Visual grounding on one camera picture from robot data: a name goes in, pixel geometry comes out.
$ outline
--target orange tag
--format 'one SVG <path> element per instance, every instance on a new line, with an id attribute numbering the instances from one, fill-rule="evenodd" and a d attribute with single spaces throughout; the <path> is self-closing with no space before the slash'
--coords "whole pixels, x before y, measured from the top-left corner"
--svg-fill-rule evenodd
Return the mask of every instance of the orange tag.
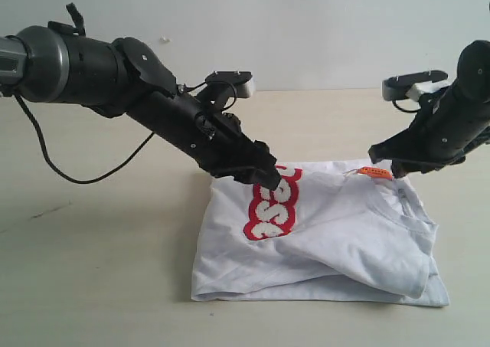
<path id="1" fill-rule="evenodd" d="M 385 178 L 386 180 L 393 181 L 393 176 L 390 174 L 390 171 L 387 171 L 386 169 L 379 169 L 377 167 L 363 167 L 358 169 L 356 173 L 368 175 L 372 178 Z"/>

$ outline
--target white wall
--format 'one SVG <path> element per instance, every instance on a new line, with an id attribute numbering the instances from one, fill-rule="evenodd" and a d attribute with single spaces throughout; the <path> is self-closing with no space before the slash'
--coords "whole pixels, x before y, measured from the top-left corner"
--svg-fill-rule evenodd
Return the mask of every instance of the white wall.
<path id="1" fill-rule="evenodd" d="M 188 85 L 247 69 L 262 90 L 379 87 L 430 68 L 453 75 L 468 43 L 490 39 L 488 0 L 0 0 L 0 33 L 67 21 L 72 1 L 89 36 L 137 37 Z"/>

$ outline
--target black cable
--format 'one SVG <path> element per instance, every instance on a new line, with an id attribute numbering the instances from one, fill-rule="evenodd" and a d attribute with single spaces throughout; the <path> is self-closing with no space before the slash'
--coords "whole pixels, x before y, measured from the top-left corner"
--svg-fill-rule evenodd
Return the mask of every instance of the black cable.
<path id="1" fill-rule="evenodd" d="M 224 111 L 229 110 L 231 107 L 234 106 L 234 104 L 237 102 L 237 99 L 238 99 L 237 88 L 232 83 L 230 83 L 229 81 L 225 81 L 225 80 L 204 81 L 204 82 L 196 85 L 195 87 L 186 87 L 186 88 L 184 88 L 184 92 L 188 93 L 188 92 L 191 92 L 193 90 L 196 90 L 197 88 L 202 87 L 205 84 L 213 84 L 213 83 L 215 83 L 215 84 L 227 84 L 231 88 L 231 90 L 233 91 L 233 96 L 234 96 L 233 102 L 231 102 L 231 104 L 229 106 L 222 108 L 220 110 L 220 112 L 224 112 Z"/>
<path id="2" fill-rule="evenodd" d="M 43 153 L 44 161 L 46 161 L 47 165 L 50 166 L 50 168 L 55 171 L 59 176 L 64 178 L 65 180 L 68 180 L 69 182 L 73 182 L 74 184 L 93 184 L 95 182 L 99 182 L 104 180 L 105 178 L 108 178 L 109 176 L 113 175 L 114 173 L 118 172 L 122 167 L 127 165 L 129 162 L 132 161 L 133 158 L 139 153 L 141 149 L 146 145 L 147 142 L 150 141 L 150 139 L 155 135 L 155 133 L 151 133 L 140 145 L 136 150 L 120 165 L 115 167 L 114 169 L 111 169 L 107 173 L 97 177 L 93 178 L 91 180 L 77 180 L 75 178 L 71 178 L 69 175 L 63 173 L 52 161 L 51 158 L 49 157 L 49 154 L 47 153 L 47 147 L 46 147 L 46 142 L 44 140 L 44 135 L 41 130 L 41 127 L 39 126 L 39 122 L 36 120 L 32 112 L 29 110 L 25 102 L 23 101 L 22 97 L 18 94 L 14 94 L 15 99 L 17 100 L 18 104 L 21 106 L 22 110 L 24 113 L 27 115 L 29 120 L 31 121 L 34 129 L 36 130 L 36 134 L 38 135 L 39 139 L 39 144 L 41 145 L 41 151 Z"/>
<path id="3" fill-rule="evenodd" d="M 401 112 L 405 112 L 405 113 L 417 113 L 420 111 L 420 108 L 416 109 L 416 110 L 405 110 L 403 107 L 400 107 L 398 106 L 398 103 L 396 100 L 392 100 L 391 101 L 392 104 L 395 106 L 395 108 Z"/>

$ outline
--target table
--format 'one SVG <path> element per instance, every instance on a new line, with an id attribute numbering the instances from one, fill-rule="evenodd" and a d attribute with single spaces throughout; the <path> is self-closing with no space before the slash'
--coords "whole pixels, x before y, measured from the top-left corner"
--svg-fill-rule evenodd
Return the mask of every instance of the table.
<path id="1" fill-rule="evenodd" d="M 130 118 L 30 105 L 55 162 L 92 178 L 148 134 Z M 280 161 L 367 158 L 404 129 L 379 90 L 260 92 L 232 110 Z M 0 100 L 0 345 L 484 346 L 490 148 L 411 181 L 440 224 L 435 256 L 451 306 L 190 301 L 191 267 L 210 178 L 154 138 L 95 185 L 73 185 L 42 159 L 14 100 Z"/>

